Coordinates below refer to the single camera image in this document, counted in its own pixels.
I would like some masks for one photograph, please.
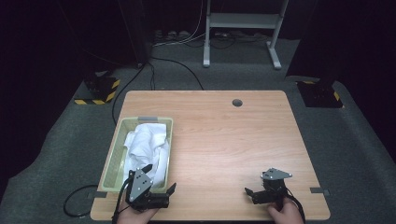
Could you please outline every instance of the white metal frame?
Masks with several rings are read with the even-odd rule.
[[[274,29],[271,41],[267,41],[267,48],[275,69],[281,69],[280,61],[275,51],[277,36],[285,17],[286,8],[289,0],[283,0],[279,14],[240,14],[240,13],[211,13],[210,2],[207,0],[206,9],[206,28],[204,45],[204,67],[210,66],[210,39],[209,32],[211,27],[230,27],[230,28],[259,28]]]

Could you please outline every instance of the human hand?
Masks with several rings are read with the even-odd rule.
[[[283,208],[278,211],[275,203],[268,204],[267,211],[276,224],[304,224],[297,205],[289,198],[283,199]]]
[[[121,200],[120,211],[129,205],[125,200]],[[121,213],[119,213],[119,219],[117,224],[147,224],[152,217],[160,210],[159,208],[149,209],[144,212],[134,210],[132,207],[128,207]]]

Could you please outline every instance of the robotic arm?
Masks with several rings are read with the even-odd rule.
[[[150,192],[152,181],[146,175],[150,171],[152,165],[147,165],[143,169],[129,171],[128,178],[123,183],[119,198],[117,200],[116,210],[112,217],[112,223],[116,224],[119,213],[120,199],[126,188],[125,202],[136,211],[144,212],[151,208],[167,208],[169,205],[169,197],[175,192],[176,183],[173,184],[165,193]]]
[[[253,192],[253,190],[245,188],[245,192],[251,197],[254,204],[276,203],[280,210],[283,208],[283,198],[290,198],[297,204],[300,215],[305,223],[303,206],[296,198],[294,198],[288,188],[286,188],[284,179],[289,177],[292,177],[292,175],[275,168],[271,168],[266,172],[262,172],[262,185],[264,186],[263,191]]]

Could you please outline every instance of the table top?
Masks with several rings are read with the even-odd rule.
[[[307,220],[330,217],[323,194],[311,192],[320,185],[283,91],[129,91],[116,130],[126,117],[174,120],[168,187],[177,187],[152,220],[270,220],[245,188],[264,190],[271,167],[293,175],[285,184]],[[117,196],[95,198],[92,219],[110,220]]]

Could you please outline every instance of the white fabric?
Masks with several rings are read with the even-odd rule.
[[[166,140],[166,125],[160,123],[144,123],[128,132],[124,145],[128,148],[124,163],[123,181],[128,178],[130,170],[144,168],[152,164],[147,173],[153,181],[152,188],[158,188],[165,180],[165,172],[169,157],[169,144]]]

